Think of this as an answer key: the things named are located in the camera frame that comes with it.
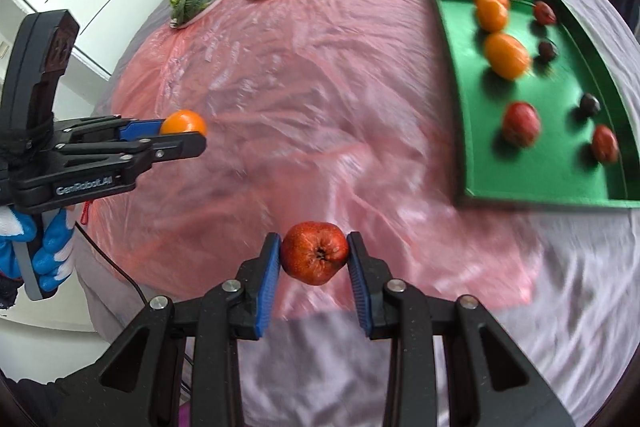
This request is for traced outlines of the left blue gloved hand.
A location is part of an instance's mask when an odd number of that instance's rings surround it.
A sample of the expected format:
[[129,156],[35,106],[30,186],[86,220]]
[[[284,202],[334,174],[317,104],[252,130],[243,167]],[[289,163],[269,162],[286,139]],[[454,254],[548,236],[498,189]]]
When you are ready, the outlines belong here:
[[10,206],[1,207],[1,306],[13,306],[25,286],[29,299],[52,297],[74,269],[74,207],[58,210],[44,225]]

